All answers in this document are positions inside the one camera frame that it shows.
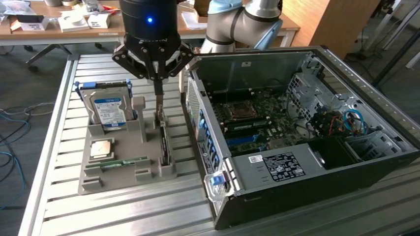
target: green circuit board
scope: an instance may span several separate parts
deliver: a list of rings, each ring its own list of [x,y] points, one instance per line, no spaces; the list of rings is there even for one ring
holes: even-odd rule
[[[273,90],[263,89],[254,92],[254,96],[249,100],[235,102],[213,103],[214,111],[221,123],[231,121],[247,123],[250,116],[258,118],[270,117],[270,124],[262,128],[254,129],[253,132],[259,134],[255,142],[231,145],[230,150],[234,156],[247,154],[247,151],[263,151],[277,148],[289,147],[297,144],[298,141],[307,138],[306,134],[301,135],[295,129],[294,122],[287,116],[285,105],[285,97]],[[239,112],[235,112],[234,107],[242,108],[243,116],[247,118],[241,119],[235,117]],[[250,134],[250,130],[235,131],[243,132],[245,136]]]

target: metal slotted table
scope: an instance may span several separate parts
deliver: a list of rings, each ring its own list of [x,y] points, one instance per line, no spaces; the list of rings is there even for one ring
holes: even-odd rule
[[[395,235],[420,225],[420,161],[391,173],[370,189],[215,231],[186,118],[179,79],[165,85],[165,110],[179,177],[86,196],[78,195],[87,111],[74,82],[133,79],[155,110],[154,86],[113,62],[111,55],[70,57],[43,146],[21,236],[42,235]]]

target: paper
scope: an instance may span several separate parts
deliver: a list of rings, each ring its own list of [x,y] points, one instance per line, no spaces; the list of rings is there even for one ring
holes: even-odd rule
[[[182,13],[186,25],[191,30],[202,30],[209,27],[207,23],[199,23],[198,18],[194,12],[183,12]]]

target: motherboard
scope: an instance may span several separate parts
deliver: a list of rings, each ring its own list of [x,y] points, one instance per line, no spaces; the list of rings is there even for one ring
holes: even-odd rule
[[[294,146],[310,135],[295,128],[285,94],[270,88],[214,94],[211,101],[233,156]]]

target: floor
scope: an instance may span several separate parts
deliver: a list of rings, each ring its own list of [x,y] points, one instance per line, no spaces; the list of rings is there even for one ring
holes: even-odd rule
[[[371,19],[370,25],[365,30],[365,34],[370,35],[379,24],[381,19]],[[365,77],[371,80],[365,68],[371,65],[370,73],[375,77],[382,69],[385,68],[387,62],[391,60],[403,44],[407,42],[409,38],[414,32],[406,30],[393,47],[389,51],[383,52],[383,58],[377,59],[370,57],[361,62],[350,62],[355,70],[365,75]],[[101,54],[111,53],[115,43],[105,43],[105,49],[99,50],[94,47],[94,44],[79,44],[69,45],[69,49],[78,54]],[[43,49],[43,46],[34,47],[37,51]],[[414,67],[413,70],[402,67],[414,55],[420,51],[420,41],[411,48],[406,56],[402,58],[401,62],[390,72],[394,75],[390,81],[382,86],[382,89],[389,96],[389,98],[397,103],[402,110],[414,118],[417,122],[420,122],[420,80],[419,71],[420,63]],[[50,102],[55,100],[62,74],[66,66],[67,55],[61,50],[54,50],[47,57],[35,63],[39,66],[41,71],[33,73],[26,69],[25,61],[35,54],[35,52],[27,52],[23,46],[17,46],[14,51],[7,56],[0,56],[0,108],[6,109],[14,106],[31,106],[42,102]],[[43,107],[37,112],[43,112],[51,109],[50,107]],[[17,119],[26,119],[26,117],[14,116]],[[31,118],[31,131],[18,142],[11,146],[17,152],[17,156],[21,159],[23,172],[29,184],[33,184],[33,179],[37,172],[38,161],[43,149],[43,141],[47,133],[50,123],[50,115],[33,117]],[[6,121],[0,118],[0,134],[3,136],[9,135],[19,123]],[[0,151],[7,151],[5,146],[0,146]],[[5,176],[7,168],[0,169],[0,177]],[[13,173],[10,178],[0,183],[0,205],[7,203],[11,199],[19,196],[22,192],[21,175],[18,171]],[[18,199],[18,201],[11,205],[13,207],[6,210],[0,210],[0,235],[2,236],[15,236],[19,232],[21,221],[25,213],[25,206],[30,195],[30,187],[27,188],[25,195]]]

